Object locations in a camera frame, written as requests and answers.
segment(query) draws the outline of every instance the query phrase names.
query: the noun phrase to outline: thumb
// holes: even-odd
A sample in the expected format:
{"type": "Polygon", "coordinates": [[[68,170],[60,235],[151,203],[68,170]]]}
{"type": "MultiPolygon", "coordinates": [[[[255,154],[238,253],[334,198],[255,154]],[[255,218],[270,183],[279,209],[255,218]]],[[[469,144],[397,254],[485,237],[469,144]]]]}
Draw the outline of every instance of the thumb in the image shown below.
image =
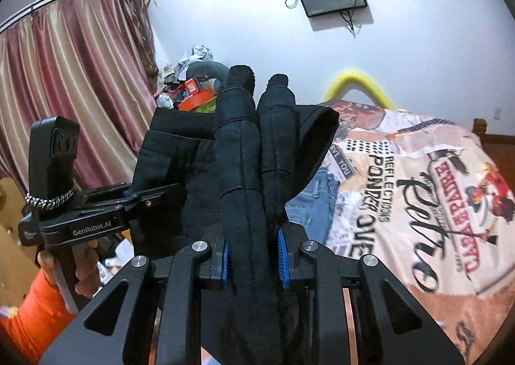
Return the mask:
{"type": "Polygon", "coordinates": [[[39,266],[41,266],[41,269],[43,269],[43,272],[45,274],[45,278],[48,281],[50,285],[55,287],[56,279],[53,276],[53,256],[52,253],[43,250],[42,252],[39,252],[38,254],[38,263],[39,266]]]}

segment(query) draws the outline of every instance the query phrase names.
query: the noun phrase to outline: person's arm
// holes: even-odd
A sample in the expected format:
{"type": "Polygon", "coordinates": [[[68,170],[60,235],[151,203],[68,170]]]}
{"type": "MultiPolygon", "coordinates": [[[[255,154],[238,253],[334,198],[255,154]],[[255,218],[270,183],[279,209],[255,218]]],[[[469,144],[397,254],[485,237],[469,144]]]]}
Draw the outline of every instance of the person's arm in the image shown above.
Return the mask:
{"type": "MultiPolygon", "coordinates": [[[[96,241],[89,242],[96,247],[96,241]]],[[[79,279],[75,291],[91,297],[100,286],[97,268],[98,255],[91,248],[83,262],[77,265],[79,279]]],[[[53,257],[50,252],[40,252],[38,262],[41,270],[30,291],[18,310],[18,314],[0,321],[7,335],[18,350],[32,364],[39,362],[41,355],[73,320],[74,315],[66,311],[64,300],[53,277],[53,257]]]]}

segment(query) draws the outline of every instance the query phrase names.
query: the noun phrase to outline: yellow arch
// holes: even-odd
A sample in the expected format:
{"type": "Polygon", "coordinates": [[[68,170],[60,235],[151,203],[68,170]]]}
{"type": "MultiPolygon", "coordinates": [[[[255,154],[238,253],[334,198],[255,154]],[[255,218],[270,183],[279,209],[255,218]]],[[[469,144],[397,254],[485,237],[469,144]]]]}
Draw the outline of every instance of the yellow arch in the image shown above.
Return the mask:
{"type": "Polygon", "coordinates": [[[329,89],[325,92],[324,101],[338,98],[342,89],[350,81],[354,81],[362,85],[382,108],[395,110],[392,102],[383,93],[379,86],[377,86],[372,79],[357,71],[346,71],[345,73],[339,75],[331,84],[331,86],[329,86],[329,89]]]}

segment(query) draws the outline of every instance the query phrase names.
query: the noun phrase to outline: blue jeans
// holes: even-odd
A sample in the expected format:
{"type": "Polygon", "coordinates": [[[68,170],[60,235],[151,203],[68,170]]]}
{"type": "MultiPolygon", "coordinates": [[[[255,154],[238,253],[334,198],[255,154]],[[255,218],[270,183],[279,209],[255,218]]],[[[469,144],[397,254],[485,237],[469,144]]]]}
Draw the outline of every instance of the blue jeans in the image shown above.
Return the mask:
{"type": "Polygon", "coordinates": [[[306,188],[286,204],[288,220],[302,225],[310,240],[325,243],[333,222],[338,185],[326,168],[320,168],[306,188]]]}

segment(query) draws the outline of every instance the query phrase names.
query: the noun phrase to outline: wall outlet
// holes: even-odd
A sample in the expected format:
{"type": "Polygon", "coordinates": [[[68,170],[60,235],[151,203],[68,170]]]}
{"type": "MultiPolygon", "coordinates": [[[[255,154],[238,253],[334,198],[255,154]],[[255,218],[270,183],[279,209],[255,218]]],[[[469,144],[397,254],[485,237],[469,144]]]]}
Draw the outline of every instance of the wall outlet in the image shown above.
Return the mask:
{"type": "Polygon", "coordinates": [[[502,108],[500,106],[495,107],[495,111],[493,113],[493,118],[497,121],[501,119],[501,110],[502,108]]]}

